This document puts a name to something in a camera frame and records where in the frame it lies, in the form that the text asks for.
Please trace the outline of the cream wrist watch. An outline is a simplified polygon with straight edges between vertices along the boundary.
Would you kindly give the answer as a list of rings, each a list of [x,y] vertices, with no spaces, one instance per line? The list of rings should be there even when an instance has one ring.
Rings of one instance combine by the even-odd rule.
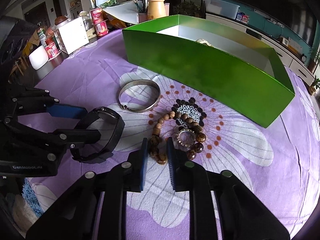
[[[205,46],[214,47],[212,44],[210,44],[207,40],[199,38],[196,40],[197,43],[203,44]]]

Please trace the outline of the pink pen holder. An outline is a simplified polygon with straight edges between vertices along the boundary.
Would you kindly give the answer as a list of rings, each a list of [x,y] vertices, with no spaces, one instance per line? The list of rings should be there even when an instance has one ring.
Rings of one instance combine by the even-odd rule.
[[[146,22],[148,20],[148,14],[147,13],[142,13],[139,12],[137,15],[137,22],[138,23],[143,23]]]

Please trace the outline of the purple floral tablecloth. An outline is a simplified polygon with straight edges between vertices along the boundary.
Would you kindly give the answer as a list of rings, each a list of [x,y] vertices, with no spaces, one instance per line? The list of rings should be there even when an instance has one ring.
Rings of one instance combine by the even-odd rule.
[[[213,172],[230,170],[285,225],[291,237],[302,228],[319,199],[319,121],[303,81],[287,69],[295,97],[279,117],[263,128],[188,86],[127,62],[121,30],[93,42],[65,59],[37,87],[61,102],[93,108],[106,106],[125,122],[114,155],[101,164],[63,157],[57,176],[25,179],[22,191],[33,224],[65,190],[87,171],[102,173],[125,161],[149,138],[158,119],[178,111],[203,121],[207,136],[195,161]],[[126,83],[150,79],[161,100],[152,111],[120,109],[117,92]],[[148,158],[142,193],[127,194],[126,239],[188,239],[189,194],[172,190],[168,165]]]

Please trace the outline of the white TV cabinet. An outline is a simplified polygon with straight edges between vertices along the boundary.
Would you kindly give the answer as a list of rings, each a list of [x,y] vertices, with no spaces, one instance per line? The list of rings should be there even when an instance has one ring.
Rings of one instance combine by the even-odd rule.
[[[306,68],[306,66],[296,57],[293,53],[291,53],[287,48],[282,46],[279,42],[272,40],[271,38],[267,37],[266,35],[262,34],[259,31],[254,30],[251,27],[248,27],[245,24],[242,24],[238,21],[230,20],[228,18],[214,15],[210,13],[206,13],[206,19],[220,23],[223,25],[227,25],[233,29],[242,31],[248,35],[251,35],[260,41],[264,42],[265,44],[272,47],[276,53],[278,54],[282,63],[289,67],[297,76],[299,76],[308,86],[312,85],[315,77],[313,74]]]

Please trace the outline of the white paper sheet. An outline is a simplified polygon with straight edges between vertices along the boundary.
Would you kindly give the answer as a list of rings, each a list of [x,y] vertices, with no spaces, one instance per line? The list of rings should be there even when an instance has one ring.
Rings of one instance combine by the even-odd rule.
[[[138,24],[138,9],[133,1],[117,3],[103,11],[125,23]]]

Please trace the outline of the yellow bear bottle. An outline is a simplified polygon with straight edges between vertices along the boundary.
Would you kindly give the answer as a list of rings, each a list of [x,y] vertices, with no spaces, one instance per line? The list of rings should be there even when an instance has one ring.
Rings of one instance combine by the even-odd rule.
[[[148,20],[166,17],[165,0],[148,0]]]

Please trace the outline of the upper pink yogurt cup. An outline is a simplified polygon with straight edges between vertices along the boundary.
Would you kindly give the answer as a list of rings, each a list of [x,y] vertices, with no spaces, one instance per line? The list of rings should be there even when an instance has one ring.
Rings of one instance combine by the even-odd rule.
[[[101,8],[92,9],[90,15],[93,24],[98,24],[104,20],[103,10]]]

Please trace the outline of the silver metal bangle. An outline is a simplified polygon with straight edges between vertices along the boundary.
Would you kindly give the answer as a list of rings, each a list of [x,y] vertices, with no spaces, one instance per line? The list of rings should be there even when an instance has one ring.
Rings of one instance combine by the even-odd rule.
[[[144,105],[135,108],[135,103],[121,102],[121,96],[127,94],[133,101],[141,101]],[[122,110],[143,113],[153,110],[161,99],[161,89],[159,85],[147,79],[133,80],[122,87],[118,93],[118,105]]]

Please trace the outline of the black wrist watch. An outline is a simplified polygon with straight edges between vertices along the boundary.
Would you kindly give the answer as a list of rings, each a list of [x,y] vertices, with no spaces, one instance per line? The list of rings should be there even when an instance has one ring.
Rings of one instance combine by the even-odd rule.
[[[75,161],[100,164],[112,157],[120,141],[125,123],[122,117],[107,107],[95,108],[75,126],[84,136],[84,142],[70,148]]]

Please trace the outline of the clear plastic storage bin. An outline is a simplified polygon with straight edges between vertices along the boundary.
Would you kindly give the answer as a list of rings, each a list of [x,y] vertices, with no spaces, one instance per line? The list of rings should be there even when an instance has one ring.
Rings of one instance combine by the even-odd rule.
[[[225,16],[231,19],[236,19],[236,15],[240,8],[239,5],[222,1],[222,0],[205,0],[205,2],[206,2],[206,12]]]

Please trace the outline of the lower pink yogurt cup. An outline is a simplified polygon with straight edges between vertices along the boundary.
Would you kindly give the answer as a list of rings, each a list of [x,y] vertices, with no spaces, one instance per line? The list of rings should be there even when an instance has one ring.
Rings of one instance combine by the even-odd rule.
[[[97,36],[102,37],[108,34],[108,28],[107,28],[107,23],[106,20],[101,21],[97,24],[94,25],[95,26],[95,30],[97,33]]]

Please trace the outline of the potted green plant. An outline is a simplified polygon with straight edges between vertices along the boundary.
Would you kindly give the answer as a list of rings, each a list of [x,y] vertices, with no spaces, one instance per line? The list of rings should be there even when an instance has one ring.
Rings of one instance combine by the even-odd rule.
[[[319,89],[319,83],[320,83],[320,79],[318,77],[315,77],[311,86],[308,88],[310,95],[315,94],[316,90]]]

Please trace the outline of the white paper box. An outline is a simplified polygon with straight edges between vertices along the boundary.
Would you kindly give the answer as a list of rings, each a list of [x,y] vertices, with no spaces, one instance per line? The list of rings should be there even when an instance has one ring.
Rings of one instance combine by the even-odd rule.
[[[53,31],[57,40],[60,41],[61,50],[68,55],[89,43],[83,20],[80,17],[62,22],[60,27],[53,27]]]

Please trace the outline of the pink yogurt cup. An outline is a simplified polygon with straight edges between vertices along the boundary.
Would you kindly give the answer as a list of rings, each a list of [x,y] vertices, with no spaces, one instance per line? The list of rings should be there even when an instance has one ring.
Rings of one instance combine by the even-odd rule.
[[[108,28],[107,28],[107,23],[106,20],[101,21],[97,24],[94,25],[95,26],[95,30],[97,33],[97,36],[102,37],[108,34]]]
[[[103,10],[101,8],[92,9],[90,15],[93,24],[98,24],[104,20]]]

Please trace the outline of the green cardboard box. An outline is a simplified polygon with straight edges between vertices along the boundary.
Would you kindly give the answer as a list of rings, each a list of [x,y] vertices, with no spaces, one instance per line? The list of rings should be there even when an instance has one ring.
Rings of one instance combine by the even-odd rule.
[[[229,26],[185,15],[122,31],[130,63],[189,86],[262,127],[295,97],[276,51]],[[196,42],[202,38],[214,47]]]

